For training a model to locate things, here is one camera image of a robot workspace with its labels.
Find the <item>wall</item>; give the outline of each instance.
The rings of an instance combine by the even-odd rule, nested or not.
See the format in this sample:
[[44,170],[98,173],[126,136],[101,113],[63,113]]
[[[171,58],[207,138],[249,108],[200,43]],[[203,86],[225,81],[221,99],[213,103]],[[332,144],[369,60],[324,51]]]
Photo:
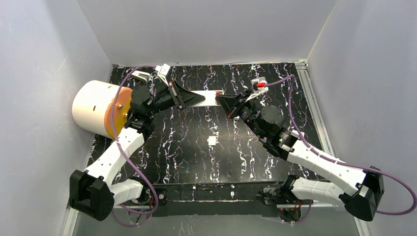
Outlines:
[[[337,156],[375,165],[417,190],[417,3],[340,0],[308,61]],[[410,194],[384,178],[379,209],[405,210]],[[372,235],[416,235],[417,213],[377,214]]]
[[78,0],[112,64],[307,58],[336,0]]
[[[114,212],[122,222],[130,222],[126,210],[116,208]],[[353,217],[340,208],[314,207],[311,209],[308,218],[294,227],[277,222],[277,220],[278,218],[265,219],[260,215],[178,215],[154,217],[137,228],[121,226],[111,216],[102,222],[98,222],[85,214],[79,214],[74,236],[359,235]]]
[[3,1],[0,55],[0,232],[57,236],[93,140],[72,100],[112,66],[75,0]]

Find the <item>cylindrical container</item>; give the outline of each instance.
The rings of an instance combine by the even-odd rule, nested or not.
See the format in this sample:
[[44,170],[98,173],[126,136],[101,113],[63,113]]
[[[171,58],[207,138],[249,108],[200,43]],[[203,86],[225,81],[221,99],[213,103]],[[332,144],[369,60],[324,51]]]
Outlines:
[[[72,116],[75,122],[88,131],[114,139],[111,127],[111,107],[118,85],[93,80],[86,83],[74,98]],[[132,89],[123,87],[113,113],[117,135],[127,121]]]

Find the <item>gray floor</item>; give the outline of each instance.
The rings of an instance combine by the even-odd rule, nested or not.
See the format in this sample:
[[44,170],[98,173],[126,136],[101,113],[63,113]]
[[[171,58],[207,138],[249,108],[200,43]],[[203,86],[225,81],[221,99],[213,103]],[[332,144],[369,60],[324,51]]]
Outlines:
[[[115,209],[118,218],[129,223],[124,209]],[[314,207],[308,218],[295,226],[270,221],[257,215],[185,215],[154,217],[139,228],[124,227],[111,217],[102,222],[79,214],[75,236],[178,235],[178,236],[358,236],[353,217],[342,208]]]

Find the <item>white plastic part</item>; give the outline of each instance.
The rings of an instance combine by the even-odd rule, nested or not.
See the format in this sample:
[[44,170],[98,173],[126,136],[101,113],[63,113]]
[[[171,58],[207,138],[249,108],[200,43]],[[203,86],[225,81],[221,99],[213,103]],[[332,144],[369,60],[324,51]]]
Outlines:
[[207,141],[209,146],[216,146],[217,136],[209,136]]
[[300,200],[314,199],[336,206],[344,205],[339,198],[339,195],[343,194],[343,190],[332,182],[299,178],[294,182],[293,187],[291,192]]
[[155,70],[156,70],[156,73],[157,73],[159,79],[162,82],[164,82],[164,84],[166,84],[166,86],[169,86],[166,77],[167,77],[168,72],[169,72],[170,69],[171,69],[171,67],[169,65],[167,65],[167,64],[163,64],[162,66],[161,65],[157,65],[155,67]]
[[[256,84],[256,83],[265,83],[268,84],[267,81],[265,80],[265,77],[259,77],[256,79],[251,80],[252,85]],[[246,99],[246,101],[249,101],[250,99],[254,99],[255,97],[260,96],[261,94],[264,94],[266,92],[268,92],[268,87],[262,87],[262,88],[258,88],[258,90],[254,91],[253,93],[251,93],[249,95],[249,97]]]
[[104,127],[104,116],[118,89],[118,85],[98,80],[86,83],[72,103],[75,122],[83,129],[109,138]]
[[[326,161],[308,150],[300,140],[296,141],[293,145],[293,149],[294,152],[289,153],[287,161],[304,166],[323,176],[325,179],[339,186],[343,192],[349,196],[354,195],[358,191],[356,184],[362,184],[363,179],[365,178],[366,174],[361,169],[341,166],[330,161]],[[339,159],[318,150],[317,148],[316,150],[319,154],[342,162]]]
[[143,72],[143,71],[137,70],[137,71],[134,71],[132,73],[132,77],[135,78],[135,79],[138,79],[138,80],[140,80],[142,82],[147,82],[148,79],[150,78],[150,74],[149,73],[146,73],[146,72]]
[[[130,157],[132,153],[145,143],[145,140],[143,135],[139,134],[136,129],[123,128],[119,134],[119,143],[126,155]],[[120,153],[116,142],[113,142],[94,163],[87,166],[86,170],[89,171],[88,174],[90,176],[96,178],[103,176],[103,181],[108,186],[111,186],[113,179],[125,162],[126,159]]]
[[142,189],[143,185],[133,179],[128,179],[124,182],[113,184],[110,186],[110,192],[114,194],[114,206],[125,203],[132,199],[139,198],[141,196]]
[[220,103],[217,104],[216,96],[217,94],[223,95],[223,90],[198,90],[192,91],[199,95],[204,96],[206,99],[200,103],[193,105],[192,107],[216,107],[220,106]]

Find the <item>marble tabletop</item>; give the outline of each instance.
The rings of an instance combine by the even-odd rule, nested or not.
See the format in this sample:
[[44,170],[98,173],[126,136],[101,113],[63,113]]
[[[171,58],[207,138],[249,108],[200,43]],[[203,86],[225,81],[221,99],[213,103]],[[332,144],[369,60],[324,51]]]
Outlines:
[[[110,83],[119,85],[131,67],[113,69]],[[265,77],[268,83],[288,74],[297,77],[293,63],[228,64],[204,66],[174,66],[168,77],[177,80],[189,90],[224,90],[232,95],[250,88],[250,80]],[[148,86],[151,92],[162,86],[152,73],[147,84],[130,79],[125,85]],[[269,88],[258,99],[258,106],[274,105],[288,117],[289,84]],[[307,140],[321,148],[319,137],[310,114],[303,89],[296,81],[293,91],[295,121],[305,132]],[[284,181],[289,174],[308,179],[320,176],[297,164],[286,162],[269,154],[243,121],[226,118],[221,107],[168,109],[154,117],[155,130],[146,143],[130,159],[152,183],[215,183],[244,181]],[[216,146],[208,146],[208,137],[218,136]],[[96,135],[91,147],[89,164],[96,160],[112,140]],[[127,164],[118,173],[115,182],[134,175]]]

